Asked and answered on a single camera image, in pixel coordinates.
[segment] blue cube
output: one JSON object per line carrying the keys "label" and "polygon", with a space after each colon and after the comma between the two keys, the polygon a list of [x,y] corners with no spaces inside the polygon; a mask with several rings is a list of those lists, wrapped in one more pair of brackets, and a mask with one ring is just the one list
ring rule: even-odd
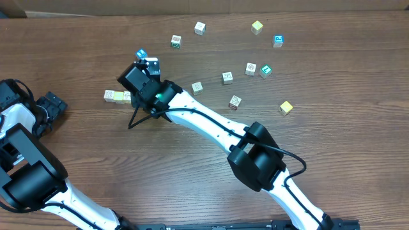
{"label": "blue cube", "polygon": [[138,52],[136,52],[135,55],[138,60],[148,57],[148,53],[145,52],[145,50],[143,49],[138,50]]}
{"label": "blue cube", "polygon": [[282,47],[283,43],[284,43],[283,35],[274,35],[274,40],[273,40],[274,48]]}

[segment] yellow cube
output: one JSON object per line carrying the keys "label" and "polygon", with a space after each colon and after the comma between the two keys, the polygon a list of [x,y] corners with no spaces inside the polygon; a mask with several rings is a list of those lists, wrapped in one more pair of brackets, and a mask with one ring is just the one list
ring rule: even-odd
{"label": "yellow cube", "polygon": [[253,32],[255,35],[260,34],[261,30],[263,29],[263,25],[261,22],[256,21],[251,25],[251,32]]}
{"label": "yellow cube", "polygon": [[123,92],[115,91],[114,102],[118,104],[123,104]]}
{"label": "yellow cube", "polygon": [[287,101],[280,105],[280,112],[283,116],[287,115],[292,109],[293,106]]}

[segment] wooden table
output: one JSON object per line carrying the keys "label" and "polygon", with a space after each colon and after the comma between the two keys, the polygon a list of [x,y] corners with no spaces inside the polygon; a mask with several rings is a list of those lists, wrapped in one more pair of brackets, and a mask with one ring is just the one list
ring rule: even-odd
{"label": "wooden table", "polygon": [[[255,20],[264,24],[257,36]],[[197,21],[207,25],[204,36],[194,34]],[[274,34],[285,37],[280,49],[272,48]],[[170,47],[172,35],[182,36],[181,49]],[[287,219],[195,132],[164,119],[127,130],[131,106],[103,95],[124,90],[116,78],[141,47],[160,58],[162,79],[188,90],[201,81],[197,100],[235,121],[259,121],[304,158],[308,170],[295,181],[331,217],[359,219],[362,229],[408,229],[407,11],[0,20],[0,79],[68,103],[65,122],[41,141],[97,203],[140,224]],[[274,75],[249,77],[247,62],[268,63]],[[233,73],[232,85],[222,85],[223,72]],[[233,95],[242,98],[237,111],[228,107]],[[283,117],[277,108],[285,100],[294,109]],[[40,211],[0,210],[0,223],[74,229]]]}

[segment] small block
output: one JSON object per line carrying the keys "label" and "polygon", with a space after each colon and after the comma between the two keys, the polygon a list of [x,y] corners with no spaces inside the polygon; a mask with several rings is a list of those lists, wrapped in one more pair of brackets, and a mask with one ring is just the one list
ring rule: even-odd
{"label": "small block", "polygon": [[263,25],[261,22],[255,21],[255,23],[251,25],[251,32],[253,32],[255,35],[260,34],[261,30],[263,30]]}
{"label": "small block", "polygon": [[199,95],[203,92],[203,87],[200,82],[193,83],[192,84],[192,89],[193,89],[193,95]]}
{"label": "small block", "polygon": [[138,50],[135,55],[138,60],[148,57],[148,53],[143,49]]}
{"label": "small block", "polygon": [[131,104],[130,92],[128,92],[128,91],[123,92],[122,102],[126,103],[126,104]]}
{"label": "small block", "polygon": [[284,43],[283,35],[274,35],[274,40],[273,40],[274,48],[282,47],[283,43]]}
{"label": "small block", "polygon": [[114,94],[115,94],[115,91],[113,91],[113,90],[105,90],[105,94],[104,94],[105,101],[115,102],[114,101]]}
{"label": "small block", "polygon": [[245,74],[254,76],[254,73],[256,73],[256,64],[253,63],[247,63],[247,67],[245,68]]}
{"label": "small block", "polygon": [[194,27],[194,33],[197,35],[204,35],[206,31],[206,24],[202,22],[197,22],[196,26]]}
{"label": "small block", "polygon": [[231,84],[233,83],[233,74],[231,74],[231,72],[223,73],[222,79],[223,79],[223,84]]}
{"label": "small block", "polygon": [[293,106],[287,101],[280,105],[280,112],[283,116],[287,115],[292,109]]}
{"label": "small block", "polygon": [[260,69],[260,76],[262,78],[266,79],[268,76],[271,75],[272,72],[273,72],[273,69],[271,67],[269,67],[269,65],[264,65]]}
{"label": "small block", "polygon": [[173,48],[180,49],[181,47],[181,36],[173,35],[171,45]]}
{"label": "small block", "polygon": [[114,93],[114,102],[117,104],[123,104],[123,92],[115,91]]}
{"label": "small block", "polygon": [[240,105],[241,101],[242,101],[241,98],[239,98],[238,96],[233,95],[233,97],[230,100],[229,107],[232,108],[232,109],[237,110],[238,105]]}

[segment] wood grain surface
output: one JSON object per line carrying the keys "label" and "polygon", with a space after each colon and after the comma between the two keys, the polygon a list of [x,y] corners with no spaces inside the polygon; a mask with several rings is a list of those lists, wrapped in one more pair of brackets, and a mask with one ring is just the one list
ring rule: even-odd
{"label": "wood grain surface", "polygon": [[[255,36],[251,24],[260,20]],[[204,36],[194,34],[197,21]],[[285,43],[272,48],[274,34]],[[172,35],[183,39],[170,47]],[[333,218],[362,229],[409,228],[409,13],[268,13],[0,20],[0,79],[20,79],[38,98],[52,91],[69,105],[42,142],[73,184],[135,223],[198,224],[287,219],[264,192],[241,184],[226,155],[197,133],[149,120],[127,130],[129,105],[105,102],[106,89],[143,47],[162,79],[223,116],[264,124],[278,145],[308,163],[295,178]],[[268,63],[263,80],[246,63]],[[222,73],[233,84],[222,85]],[[228,107],[233,95],[242,102]],[[285,117],[278,105],[294,109]],[[142,112],[137,118],[145,116]],[[285,158],[290,171],[299,163]],[[48,213],[0,210],[0,229],[75,229]]]}

